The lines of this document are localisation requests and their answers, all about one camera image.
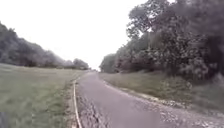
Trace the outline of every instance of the white sky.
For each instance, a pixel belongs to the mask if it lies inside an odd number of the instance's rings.
[[[147,0],[0,0],[0,21],[63,59],[98,68],[127,43],[129,11]]]

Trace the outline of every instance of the paved path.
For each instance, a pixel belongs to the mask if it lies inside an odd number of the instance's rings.
[[[134,97],[87,73],[76,86],[83,128],[224,128],[224,120]]]

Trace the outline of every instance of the distant trees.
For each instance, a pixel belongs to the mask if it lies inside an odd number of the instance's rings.
[[[65,61],[35,43],[19,38],[13,29],[0,23],[0,63],[28,67],[88,69],[82,60]]]
[[[115,54],[117,71],[161,70],[186,79],[224,75],[222,0],[148,0],[130,11],[130,41]]]
[[[83,60],[80,60],[80,59],[75,59],[73,61],[73,66],[74,66],[74,69],[80,69],[80,70],[89,69],[89,65],[86,62],[84,62]]]
[[[115,54],[105,56],[100,65],[100,69],[102,72],[115,73]]]

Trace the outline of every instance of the grass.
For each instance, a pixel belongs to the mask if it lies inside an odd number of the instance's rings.
[[[0,127],[65,128],[66,88],[82,73],[0,64]]]
[[[208,113],[210,110],[224,113],[224,89],[212,83],[192,85],[179,78],[168,77],[161,72],[106,74],[101,73],[108,83],[148,94],[163,100],[184,103],[188,108]]]

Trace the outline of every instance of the sky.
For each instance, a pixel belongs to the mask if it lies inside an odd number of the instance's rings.
[[[98,69],[127,43],[129,11],[147,0],[0,0],[0,21],[65,60]]]

